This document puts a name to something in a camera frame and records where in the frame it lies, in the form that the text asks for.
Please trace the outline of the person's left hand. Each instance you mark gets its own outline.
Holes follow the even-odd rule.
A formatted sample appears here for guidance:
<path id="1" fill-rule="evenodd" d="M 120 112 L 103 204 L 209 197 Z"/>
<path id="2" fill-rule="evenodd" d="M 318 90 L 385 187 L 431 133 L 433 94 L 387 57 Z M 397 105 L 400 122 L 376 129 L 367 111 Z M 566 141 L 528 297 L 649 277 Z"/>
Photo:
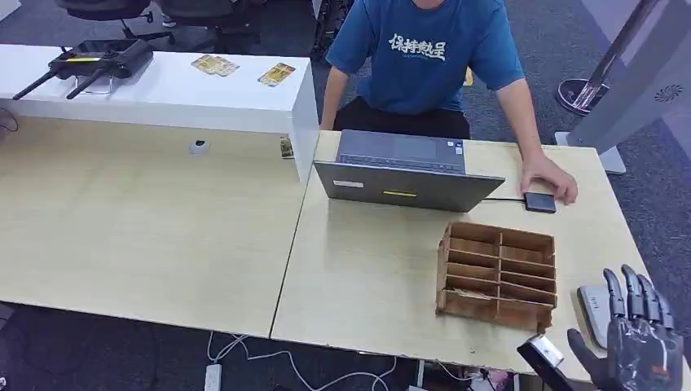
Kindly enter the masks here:
<path id="1" fill-rule="evenodd" d="M 542 152 L 522 157 L 521 193 L 528 192 L 535 180 L 545 181 L 553 187 L 553 195 L 564 204 L 573 204 L 579 190 L 573 176 L 561 169 Z"/>

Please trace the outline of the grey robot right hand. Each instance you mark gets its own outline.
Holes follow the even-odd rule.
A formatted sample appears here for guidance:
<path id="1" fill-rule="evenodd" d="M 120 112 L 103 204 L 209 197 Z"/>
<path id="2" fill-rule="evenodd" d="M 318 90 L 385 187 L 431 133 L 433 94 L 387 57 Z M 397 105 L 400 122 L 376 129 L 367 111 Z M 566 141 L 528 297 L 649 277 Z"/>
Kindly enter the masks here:
<path id="1" fill-rule="evenodd" d="M 571 351 L 599 390 L 681 390 L 684 338 L 669 301 L 629 265 L 623 264 L 621 272 L 626 296 L 618 276 L 603 270 L 610 295 L 607 355 L 597 357 L 573 328 L 567 332 Z"/>

